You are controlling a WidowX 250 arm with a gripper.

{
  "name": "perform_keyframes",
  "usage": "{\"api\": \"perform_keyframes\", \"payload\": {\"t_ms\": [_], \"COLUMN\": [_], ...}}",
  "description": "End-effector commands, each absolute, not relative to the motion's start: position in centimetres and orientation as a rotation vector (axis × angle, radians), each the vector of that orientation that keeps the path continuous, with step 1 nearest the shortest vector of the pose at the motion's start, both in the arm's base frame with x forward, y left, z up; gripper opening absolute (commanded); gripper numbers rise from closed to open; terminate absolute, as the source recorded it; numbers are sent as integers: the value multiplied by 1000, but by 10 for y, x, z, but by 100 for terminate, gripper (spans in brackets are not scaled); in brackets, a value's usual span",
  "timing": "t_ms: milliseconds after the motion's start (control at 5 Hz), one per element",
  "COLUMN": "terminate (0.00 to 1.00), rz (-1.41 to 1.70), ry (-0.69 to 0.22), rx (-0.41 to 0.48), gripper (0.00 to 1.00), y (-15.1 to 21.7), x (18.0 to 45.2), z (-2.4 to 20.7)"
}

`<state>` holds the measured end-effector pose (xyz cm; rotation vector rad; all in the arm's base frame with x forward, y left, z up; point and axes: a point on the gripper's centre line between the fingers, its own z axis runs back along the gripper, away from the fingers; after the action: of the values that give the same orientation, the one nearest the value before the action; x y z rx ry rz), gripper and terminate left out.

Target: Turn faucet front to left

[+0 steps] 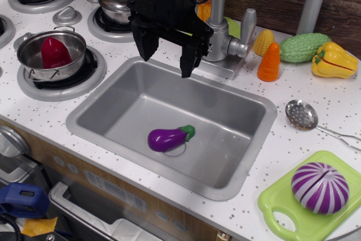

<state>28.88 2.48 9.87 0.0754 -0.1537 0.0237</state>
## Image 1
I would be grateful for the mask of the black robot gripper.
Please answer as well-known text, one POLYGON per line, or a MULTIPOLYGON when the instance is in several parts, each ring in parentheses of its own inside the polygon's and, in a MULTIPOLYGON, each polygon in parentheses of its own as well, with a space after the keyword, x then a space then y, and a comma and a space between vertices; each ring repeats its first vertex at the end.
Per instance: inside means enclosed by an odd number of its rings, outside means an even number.
POLYGON ((189 78, 209 51, 213 30, 195 12, 197 0, 129 0, 130 23, 139 55, 148 61, 159 38, 182 47, 182 78, 189 78))

